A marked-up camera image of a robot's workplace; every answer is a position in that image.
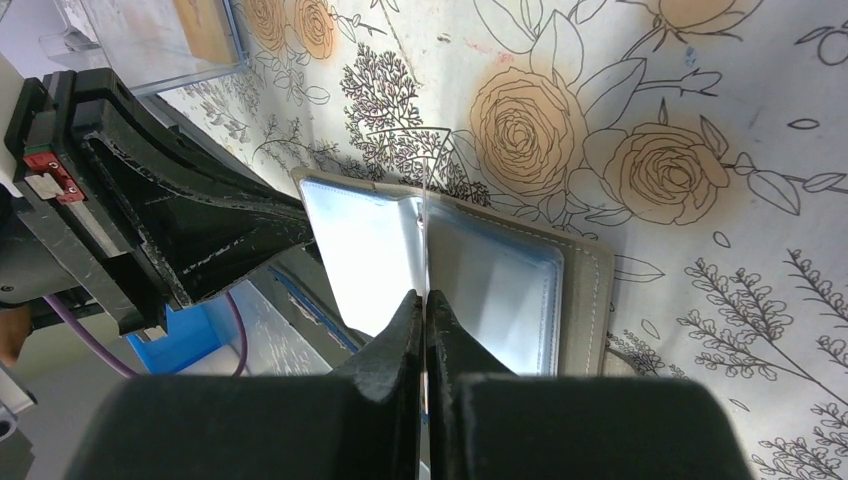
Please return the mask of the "floral tablecloth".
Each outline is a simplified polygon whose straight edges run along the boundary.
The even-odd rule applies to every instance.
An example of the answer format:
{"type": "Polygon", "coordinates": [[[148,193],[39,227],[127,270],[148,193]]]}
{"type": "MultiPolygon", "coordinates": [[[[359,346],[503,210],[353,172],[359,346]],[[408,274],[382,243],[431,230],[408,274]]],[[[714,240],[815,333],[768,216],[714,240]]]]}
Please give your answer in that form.
{"type": "Polygon", "coordinates": [[[847,475],[843,1],[238,1],[166,94],[275,188],[430,189],[616,253],[606,344],[705,383],[760,479],[847,475]]]}

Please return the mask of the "clear plastic tray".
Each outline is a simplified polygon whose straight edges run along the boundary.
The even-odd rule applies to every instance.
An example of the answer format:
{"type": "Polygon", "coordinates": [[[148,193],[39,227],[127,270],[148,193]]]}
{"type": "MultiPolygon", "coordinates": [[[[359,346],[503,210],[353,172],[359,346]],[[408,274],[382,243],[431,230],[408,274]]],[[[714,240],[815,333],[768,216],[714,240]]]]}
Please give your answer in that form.
{"type": "Polygon", "coordinates": [[[247,63],[228,1],[57,1],[64,28],[39,38],[70,70],[110,68],[136,96],[242,70],[247,63]]]}

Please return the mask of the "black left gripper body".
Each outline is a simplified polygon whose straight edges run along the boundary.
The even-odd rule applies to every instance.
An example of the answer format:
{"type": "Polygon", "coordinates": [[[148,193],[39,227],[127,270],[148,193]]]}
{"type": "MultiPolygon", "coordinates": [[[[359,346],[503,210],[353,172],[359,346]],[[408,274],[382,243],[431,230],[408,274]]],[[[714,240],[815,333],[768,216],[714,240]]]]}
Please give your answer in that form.
{"type": "Polygon", "coordinates": [[[122,335],[164,325],[166,296],[141,249],[141,223],[105,173],[119,163],[85,143],[142,109],[111,69],[28,78],[13,96],[1,129],[12,161],[1,216],[17,218],[30,243],[14,257],[30,277],[15,282],[16,298],[81,288],[122,335]]]}

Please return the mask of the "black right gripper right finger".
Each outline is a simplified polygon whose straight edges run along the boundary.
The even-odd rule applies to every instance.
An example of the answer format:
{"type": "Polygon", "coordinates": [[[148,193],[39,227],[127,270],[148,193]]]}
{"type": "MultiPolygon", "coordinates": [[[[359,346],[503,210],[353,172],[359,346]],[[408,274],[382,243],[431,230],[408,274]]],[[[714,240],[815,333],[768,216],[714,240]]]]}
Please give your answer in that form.
{"type": "Polygon", "coordinates": [[[435,479],[747,479],[724,411],[702,385],[669,378],[512,373],[426,302],[435,479]]]}

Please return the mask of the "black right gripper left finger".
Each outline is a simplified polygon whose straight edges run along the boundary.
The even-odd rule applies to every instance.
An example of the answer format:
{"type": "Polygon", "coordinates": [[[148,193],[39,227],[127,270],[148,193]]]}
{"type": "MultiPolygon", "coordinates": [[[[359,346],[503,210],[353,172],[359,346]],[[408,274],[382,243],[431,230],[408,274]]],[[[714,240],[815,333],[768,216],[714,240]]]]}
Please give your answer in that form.
{"type": "Polygon", "coordinates": [[[138,376],[93,418],[70,479],[415,479],[422,300],[313,376],[138,376]]]}

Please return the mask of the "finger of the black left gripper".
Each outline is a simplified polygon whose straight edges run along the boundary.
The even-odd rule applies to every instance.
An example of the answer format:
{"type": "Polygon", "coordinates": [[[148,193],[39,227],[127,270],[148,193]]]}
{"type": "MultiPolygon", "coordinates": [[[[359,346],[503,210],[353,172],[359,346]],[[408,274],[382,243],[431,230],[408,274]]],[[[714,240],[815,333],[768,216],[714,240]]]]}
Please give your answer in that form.
{"type": "Polygon", "coordinates": [[[303,203],[167,126],[108,68],[71,75],[70,133],[86,178],[128,223],[141,266],[172,304],[222,294],[313,240],[303,203]]]}

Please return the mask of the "grey leather card holder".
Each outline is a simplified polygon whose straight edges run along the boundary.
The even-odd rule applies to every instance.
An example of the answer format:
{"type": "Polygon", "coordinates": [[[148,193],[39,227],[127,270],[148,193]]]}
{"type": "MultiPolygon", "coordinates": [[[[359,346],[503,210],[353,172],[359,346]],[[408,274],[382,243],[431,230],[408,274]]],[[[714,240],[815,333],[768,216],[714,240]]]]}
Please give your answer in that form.
{"type": "MultiPolygon", "coordinates": [[[[305,206],[344,323],[385,329],[422,295],[421,189],[299,167],[305,206]]],[[[429,292],[518,374],[602,373],[614,255],[601,243],[429,192],[429,292]]]]}

